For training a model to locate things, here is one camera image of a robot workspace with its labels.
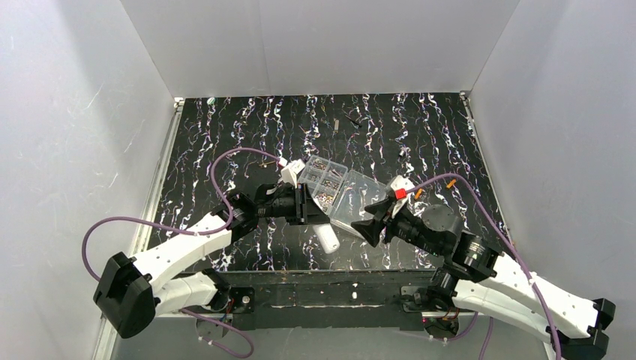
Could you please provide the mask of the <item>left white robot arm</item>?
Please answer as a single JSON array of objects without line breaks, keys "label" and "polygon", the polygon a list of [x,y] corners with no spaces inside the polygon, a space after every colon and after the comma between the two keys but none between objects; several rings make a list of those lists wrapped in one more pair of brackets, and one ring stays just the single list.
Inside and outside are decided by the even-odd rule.
[{"label": "left white robot arm", "polygon": [[305,184],[264,184],[254,197],[235,191],[228,201],[162,244],[107,260],[93,300],[121,338],[138,335],[159,314],[211,306],[228,296],[231,286],[213,270],[180,273],[252,233],[262,218],[311,227],[327,254],[340,247],[329,216]]}]

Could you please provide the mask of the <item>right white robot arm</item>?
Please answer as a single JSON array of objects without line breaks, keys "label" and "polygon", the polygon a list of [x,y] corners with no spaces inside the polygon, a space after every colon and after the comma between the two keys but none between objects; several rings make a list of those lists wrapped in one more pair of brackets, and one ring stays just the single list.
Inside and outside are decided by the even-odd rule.
[{"label": "right white robot arm", "polygon": [[406,305],[476,311],[523,329],[560,350],[563,359],[602,359],[608,352],[616,306],[606,298],[588,300],[545,279],[527,277],[518,261],[496,241],[468,232],[446,205],[414,215],[403,199],[387,197],[365,207],[370,219],[352,228],[376,247],[394,238],[442,257],[422,295],[406,294]]}]

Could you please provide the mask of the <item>white remote control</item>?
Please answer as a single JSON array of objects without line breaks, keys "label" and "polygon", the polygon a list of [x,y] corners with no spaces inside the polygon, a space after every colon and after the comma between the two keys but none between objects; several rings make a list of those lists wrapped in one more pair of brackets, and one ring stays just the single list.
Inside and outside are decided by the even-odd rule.
[{"label": "white remote control", "polygon": [[341,245],[330,223],[315,224],[311,226],[326,254],[333,254]]}]

